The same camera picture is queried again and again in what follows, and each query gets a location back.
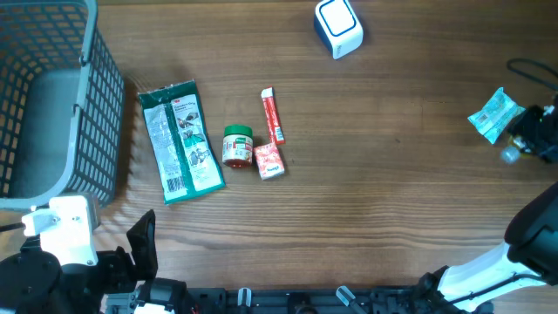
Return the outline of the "yellow liquid bottle grey cap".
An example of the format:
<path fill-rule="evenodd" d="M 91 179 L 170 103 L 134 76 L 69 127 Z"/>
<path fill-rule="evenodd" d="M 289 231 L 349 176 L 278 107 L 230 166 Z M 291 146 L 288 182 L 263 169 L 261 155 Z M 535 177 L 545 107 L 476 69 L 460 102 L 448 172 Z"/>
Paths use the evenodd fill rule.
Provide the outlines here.
<path fill-rule="evenodd" d="M 521 157 L 531 154 L 532 150 L 521 136 L 512 136 L 509 138 L 508 146 L 501 151 L 500 158 L 507 164 L 514 164 Z"/>

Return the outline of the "green white snack pack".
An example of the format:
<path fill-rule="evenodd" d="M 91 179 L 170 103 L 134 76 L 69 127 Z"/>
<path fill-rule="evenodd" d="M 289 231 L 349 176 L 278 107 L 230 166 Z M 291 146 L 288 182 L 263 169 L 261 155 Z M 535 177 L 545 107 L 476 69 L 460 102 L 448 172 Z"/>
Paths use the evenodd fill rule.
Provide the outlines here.
<path fill-rule="evenodd" d="M 525 108 L 519 106 L 500 87 L 482 109 L 469 116 L 468 120 L 493 145 L 508 124 L 524 111 Z"/>

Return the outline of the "dark green box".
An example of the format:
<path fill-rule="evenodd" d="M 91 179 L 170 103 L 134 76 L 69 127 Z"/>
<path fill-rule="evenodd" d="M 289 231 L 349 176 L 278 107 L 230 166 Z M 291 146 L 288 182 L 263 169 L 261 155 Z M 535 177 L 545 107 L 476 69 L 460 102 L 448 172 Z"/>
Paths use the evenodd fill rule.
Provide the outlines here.
<path fill-rule="evenodd" d="M 138 95 L 166 205 L 224 188 L 193 80 Z"/>

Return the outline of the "green lid spice jar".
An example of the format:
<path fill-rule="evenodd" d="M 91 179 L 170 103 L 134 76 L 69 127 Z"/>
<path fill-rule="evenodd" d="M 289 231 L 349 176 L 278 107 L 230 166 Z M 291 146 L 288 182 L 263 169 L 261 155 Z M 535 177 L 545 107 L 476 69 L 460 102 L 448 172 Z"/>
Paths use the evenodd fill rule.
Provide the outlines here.
<path fill-rule="evenodd" d="M 252 159 L 252 128 L 244 125 L 226 126 L 223 134 L 223 164 L 228 167 L 249 167 Z"/>

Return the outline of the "red juice carton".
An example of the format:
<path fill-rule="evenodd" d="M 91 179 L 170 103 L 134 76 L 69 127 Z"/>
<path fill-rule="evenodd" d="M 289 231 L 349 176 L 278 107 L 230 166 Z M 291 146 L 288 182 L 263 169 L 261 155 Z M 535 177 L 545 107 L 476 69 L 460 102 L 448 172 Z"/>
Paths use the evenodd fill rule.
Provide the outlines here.
<path fill-rule="evenodd" d="M 282 157 L 275 143 L 254 148 L 259 175 L 263 180 L 282 175 L 285 171 Z"/>

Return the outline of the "red slim stick packet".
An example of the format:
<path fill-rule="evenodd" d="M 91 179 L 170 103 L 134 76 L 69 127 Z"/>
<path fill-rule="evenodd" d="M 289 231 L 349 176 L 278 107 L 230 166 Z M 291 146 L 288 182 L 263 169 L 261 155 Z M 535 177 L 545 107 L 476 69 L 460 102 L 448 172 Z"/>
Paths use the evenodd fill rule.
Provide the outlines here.
<path fill-rule="evenodd" d="M 282 133 L 282 126 L 279 119 L 278 111 L 276 109 L 276 100 L 274 89 L 272 86 L 263 89 L 261 92 L 261 98 L 263 103 L 264 112 L 266 114 L 266 120 L 269 130 L 269 140 L 277 145 L 282 145 L 285 143 L 285 139 Z"/>

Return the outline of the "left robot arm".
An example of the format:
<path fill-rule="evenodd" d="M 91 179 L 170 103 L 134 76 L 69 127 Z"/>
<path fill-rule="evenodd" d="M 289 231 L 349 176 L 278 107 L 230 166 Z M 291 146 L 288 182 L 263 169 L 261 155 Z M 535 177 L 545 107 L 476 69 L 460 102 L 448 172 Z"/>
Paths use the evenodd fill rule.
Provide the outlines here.
<path fill-rule="evenodd" d="M 147 211 L 126 233 L 132 252 L 100 251 L 96 265 L 62 265 L 33 236 L 1 261 L 1 312 L 199 313 L 184 282 L 156 276 L 155 221 L 154 211 Z"/>

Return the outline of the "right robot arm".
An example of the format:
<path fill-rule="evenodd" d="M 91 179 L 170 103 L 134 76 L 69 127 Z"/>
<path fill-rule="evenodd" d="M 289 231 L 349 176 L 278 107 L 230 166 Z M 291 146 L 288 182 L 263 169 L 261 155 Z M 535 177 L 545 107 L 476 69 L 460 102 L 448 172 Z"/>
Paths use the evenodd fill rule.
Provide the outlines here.
<path fill-rule="evenodd" d="M 557 105 L 531 106 L 509 127 L 508 163 L 522 154 L 557 162 Z M 526 205 L 504 240 L 471 262 L 425 274 L 411 296 L 414 313 L 488 313 L 490 302 L 514 290 L 557 285 L 557 185 Z"/>

